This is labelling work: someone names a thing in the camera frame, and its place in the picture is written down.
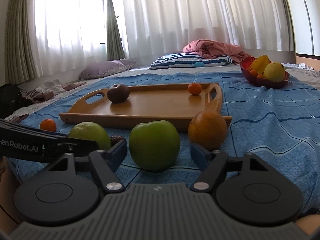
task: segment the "black bag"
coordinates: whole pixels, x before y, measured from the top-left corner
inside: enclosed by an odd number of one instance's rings
[[[0,118],[6,118],[21,108],[23,98],[17,85],[3,85],[0,87]]]

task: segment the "wooden tray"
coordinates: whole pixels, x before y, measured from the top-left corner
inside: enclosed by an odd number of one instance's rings
[[[101,89],[80,98],[68,111],[61,113],[65,123],[95,122],[103,127],[132,129],[144,122],[167,120],[178,131],[187,132],[192,118],[203,110],[221,111],[222,91],[217,83],[202,83],[200,95],[188,92],[189,84],[132,86],[129,98],[120,104],[111,103],[108,89]],[[93,103],[89,98],[102,95]],[[224,116],[230,125],[231,116]]]

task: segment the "dark red apple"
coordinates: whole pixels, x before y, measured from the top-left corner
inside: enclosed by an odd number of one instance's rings
[[[122,103],[127,100],[129,95],[130,90],[124,84],[114,84],[107,92],[108,99],[113,103]]]
[[[113,135],[110,137],[111,140],[111,146],[115,145],[119,141],[127,141],[123,136],[121,135]]]

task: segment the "orange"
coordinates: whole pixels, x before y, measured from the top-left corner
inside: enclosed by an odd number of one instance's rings
[[[55,132],[57,130],[57,125],[52,119],[44,119],[40,124],[40,129]]]
[[[202,86],[198,83],[192,83],[188,85],[188,91],[190,94],[199,95],[202,91]]]
[[[227,136],[227,124],[221,114],[205,110],[199,112],[190,122],[189,140],[199,143],[209,151],[217,150]]]
[[[258,72],[255,69],[250,70],[250,74],[255,77],[258,76]]]

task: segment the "tray handle hole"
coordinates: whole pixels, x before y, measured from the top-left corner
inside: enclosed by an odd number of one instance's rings
[[[214,100],[216,98],[216,96],[217,96],[217,92],[215,90],[212,91],[212,93],[211,93],[211,101]]]
[[[103,95],[102,94],[97,94],[93,97],[90,97],[86,100],[86,103],[87,104],[93,104],[94,102],[98,101],[99,99],[103,98]]]

